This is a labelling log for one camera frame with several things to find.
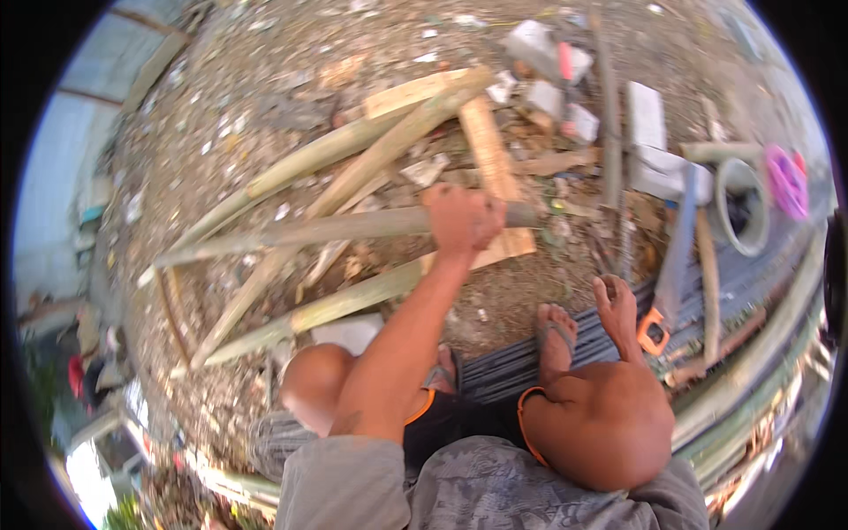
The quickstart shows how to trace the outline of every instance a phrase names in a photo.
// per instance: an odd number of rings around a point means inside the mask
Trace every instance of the wall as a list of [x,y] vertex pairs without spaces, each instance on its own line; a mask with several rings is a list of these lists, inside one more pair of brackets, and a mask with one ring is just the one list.
[[[184,0],[121,0],[115,5],[160,24],[173,23]],[[77,263],[82,212],[91,203],[98,157],[110,138],[120,103],[164,36],[134,20],[104,15],[81,44],[59,87],[94,98],[54,93],[24,169],[14,227],[14,282],[18,311],[33,290],[55,298],[86,290]]]

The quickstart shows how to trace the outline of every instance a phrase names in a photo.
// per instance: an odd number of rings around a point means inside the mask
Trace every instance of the tattoo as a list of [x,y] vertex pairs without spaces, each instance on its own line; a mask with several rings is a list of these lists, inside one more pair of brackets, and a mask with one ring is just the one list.
[[338,418],[332,423],[328,436],[350,434],[360,425],[360,421],[362,421],[362,410],[356,410],[344,418]]

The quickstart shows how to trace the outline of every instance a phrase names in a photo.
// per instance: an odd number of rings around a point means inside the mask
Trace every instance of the orange saw handle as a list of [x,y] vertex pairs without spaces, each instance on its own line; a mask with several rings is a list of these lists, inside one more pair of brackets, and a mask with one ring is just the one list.
[[[651,307],[648,314],[642,317],[642,321],[639,323],[639,329],[636,330],[636,340],[639,341],[639,345],[644,351],[654,356],[662,355],[662,350],[666,348],[668,339],[672,337],[671,333],[662,325],[662,321],[664,320],[665,317],[662,316],[662,313],[656,307]],[[659,343],[655,343],[654,339],[648,335],[648,329],[650,329],[651,324],[656,324],[662,331],[662,339],[660,339]]]

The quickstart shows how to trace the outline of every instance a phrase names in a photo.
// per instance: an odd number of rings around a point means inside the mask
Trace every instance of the foot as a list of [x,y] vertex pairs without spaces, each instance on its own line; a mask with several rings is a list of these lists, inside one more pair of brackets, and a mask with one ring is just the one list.
[[539,352],[539,382],[546,387],[572,367],[574,352],[556,328],[571,339],[571,344],[577,344],[577,323],[556,304],[540,304],[536,320],[537,333],[545,333],[544,337],[539,337],[539,343],[542,344],[542,351]]
[[436,363],[425,387],[444,393],[456,393],[456,366],[450,357],[450,348],[444,344],[438,345]]

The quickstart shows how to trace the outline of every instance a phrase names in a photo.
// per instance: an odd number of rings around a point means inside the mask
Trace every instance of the hand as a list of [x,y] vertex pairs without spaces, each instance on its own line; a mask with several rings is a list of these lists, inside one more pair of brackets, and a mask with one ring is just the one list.
[[432,187],[430,227],[442,259],[467,260],[485,250],[504,228],[506,204],[484,192],[450,184]]
[[594,301],[598,304],[600,324],[615,343],[622,358],[641,355],[636,340],[636,297],[627,283],[612,274],[592,280]]

